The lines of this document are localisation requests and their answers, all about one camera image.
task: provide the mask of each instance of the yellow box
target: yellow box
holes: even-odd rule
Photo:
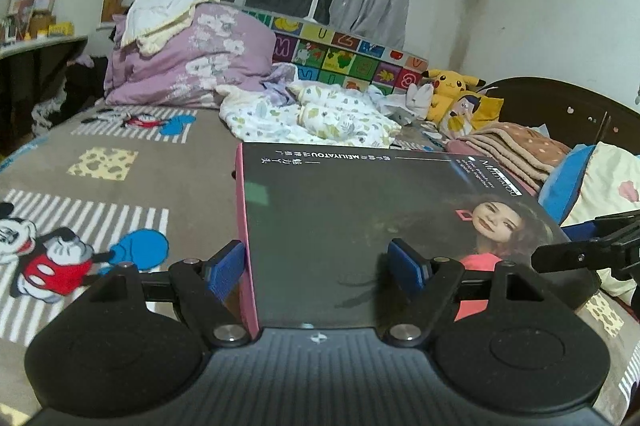
[[[71,22],[60,22],[49,26],[49,36],[73,36],[76,32]]]

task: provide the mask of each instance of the wooden headboard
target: wooden headboard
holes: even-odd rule
[[[571,147],[603,141],[640,154],[640,114],[593,91],[535,77],[499,80],[482,91],[504,99],[500,121],[545,123],[553,139]]]

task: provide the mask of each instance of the woman's hair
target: woman's hair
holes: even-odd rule
[[[494,254],[503,259],[529,265],[530,257],[538,246],[554,241],[551,227],[538,216],[534,209],[521,201],[520,197],[498,194],[467,195],[444,199],[432,203],[428,210],[386,218],[375,223],[385,239],[401,238],[425,258],[449,257],[455,260],[471,255],[478,243],[478,232],[469,221],[462,221],[456,210],[473,210],[480,204],[495,202],[505,204],[522,219],[521,225],[512,232],[505,244],[500,244]]]

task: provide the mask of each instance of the mickey mouse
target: mickey mouse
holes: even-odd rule
[[[137,129],[155,129],[158,127],[160,135],[178,135],[184,130],[184,126],[193,123],[195,116],[190,114],[180,114],[172,116],[169,119],[161,119],[153,114],[140,113],[130,114],[128,112],[119,112],[113,109],[100,109],[94,116],[83,119],[81,123],[95,123],[96,121],[111,121],[112,123],[120,122],[123,128],[134,127]]]
[[[121,126],[138,127],[142,129],[152,129],[154,127],[161,127],[166,123],[166,119],[159,119],[152,114],[130,114],[128,112],[115,111],[113,109],[100,109],[93,117],[83,119],[81,123],[95,123],[96,121],[111,121],[113,123],[120,122]]]
[[[11,217],[14,205],[0,203],[0,264],[17,261],[10,295],[30,295],[55,303],[95,275],[94,263],[133,262],[140,270],[151,269],[168,256],[165,236],[153,229],[138,229],[124,236],[105,253],[95,253],[69,228],[37,236],[34,223]]]

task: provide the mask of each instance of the leaf print fabric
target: leaf print fabric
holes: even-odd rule
[[[294,81],[298,105],[274,107],[266,95],[218,86],[220,118],[243,141],[388,148],[401,130],[366,93]]]

